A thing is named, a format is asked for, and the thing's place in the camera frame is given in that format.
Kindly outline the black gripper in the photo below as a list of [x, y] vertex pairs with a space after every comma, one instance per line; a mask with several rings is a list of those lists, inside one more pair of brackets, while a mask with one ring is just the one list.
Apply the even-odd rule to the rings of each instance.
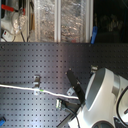
[[77, 115], [80, 110], [83, 109], [85, 106], [85, 93], [83, 92], [80, 83], [78, 79], [75, 77], [72, 70], [67, 71], [67, 77], [71, 83], [71, 87], [74, 89], [76, 95], [78, 96], [78, 99], [80, 100], [79, 103], [73, 103], [73, 102], [66, 102], [65, 107], [66, 109], [71, 112], [72, 114], [67, 115], [57, 126], [56, 128], [62, 128], [65, 124], [67, 124], [72, 118], [73, 114]]

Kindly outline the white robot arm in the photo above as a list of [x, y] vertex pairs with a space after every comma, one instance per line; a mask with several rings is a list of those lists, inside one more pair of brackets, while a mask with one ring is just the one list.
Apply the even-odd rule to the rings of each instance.
[[83, 92], [71, 70], [67, 71], [67, 77], [80, 103], [56, 100], [58, 109], [69, 112], [56, 128], [66, 123], [70, 128], [116, 128], [117, 122], [128, 128], [128, 80], [101, 68], [92, 74]]

